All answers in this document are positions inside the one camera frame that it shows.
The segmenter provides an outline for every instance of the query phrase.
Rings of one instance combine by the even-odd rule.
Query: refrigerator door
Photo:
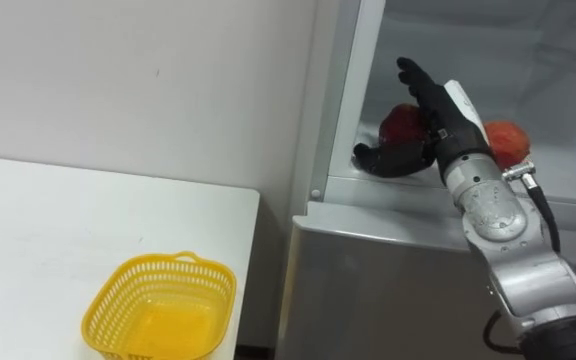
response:
[[[562,232],[576,269],[576,233]],[[311,202],[294,218],[277,359],[507,359],[457,218]],[[505,323],[493,334],[512,343]]]

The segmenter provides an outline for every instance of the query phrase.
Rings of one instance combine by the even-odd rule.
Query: white wall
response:
[[[315,2],[0,0],[0,157],[260,190],[267,343]]]

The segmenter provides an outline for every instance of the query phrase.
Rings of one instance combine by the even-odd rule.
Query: refrigerator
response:
[[[512,358],[482,342],[499,304],[436,164],[376,178],[352,149],[415,103],[397,57],[458,80],[484,122],[529,134],[576,271],[576,0],[321,0],[314,27],[277,358]],[[513,344],[503,321],[493,338]]]

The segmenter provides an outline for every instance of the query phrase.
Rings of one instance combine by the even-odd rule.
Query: black cable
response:
[[[554,252],[559,254],[561,252],[561,240],[559,239],[559,229],[557,229],[557,222],[555,221],[555,215],[552,213],[550,209],[550,205],[548,205],[548,201],[546,200],[546,195],[544,194],[543,190],[541,190],[540,186],[533,187],[528,189],[528,196],[541,213],[541,216],[544,218],[546,222],[546,226],[548,226],[548,232],[550,233],[550,243]],[[521,354],[521,350],[515,346],[505,346],[505,345],[498,345],[492,342],[490,339],[490,334],[492,333],[492,329],[495,327],[495,324],[501,318],[501,311],[495,310],[495,312],[490,315],[486,326],[484,327],[483,332],[483,339],[484,344],[493,351],[496,351],[501,354]]]
[[[493,312],[492,315],[490,316],[490,319],[488,319],[488,322],[484,327],[484,333],[483,333],[484,344],[486,344],[486,346],[490,350],[498,352],[500,354],[521,354],[521,350],[519,350],[518,347],[498,345],[493,343],[492,340],[490,339],[492,329],[495,327],[495,324],[500,318],[501,318],[501,311],[495,310],[495,312]]]
[[[548,226],[548,232],[550,233],[550,242],[552,249],[559,254],[561,252],[561,241],[559,239],[559,230],[557,229],[557,223],[555,222],[555,215],[550,210],[550,205],[548,205],[548,200],[546,200],[546,195],[544,195],[543,190],[540,186],[528,189],[528,196],[537,207],[537,210],[541,213],[544,218],[546,225]]]

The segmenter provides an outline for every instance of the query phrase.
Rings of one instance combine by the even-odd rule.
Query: basket handle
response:
[[[170,255],[170,257],[175,259],[175,260],[180,260],[181,258],[189,258],[189,259],[193,260],[194,262],[198,262],[198,263],[204,261],[204,259],[197,256],[197,254],[195,254],[192,251],[182,251],[182,252]]]

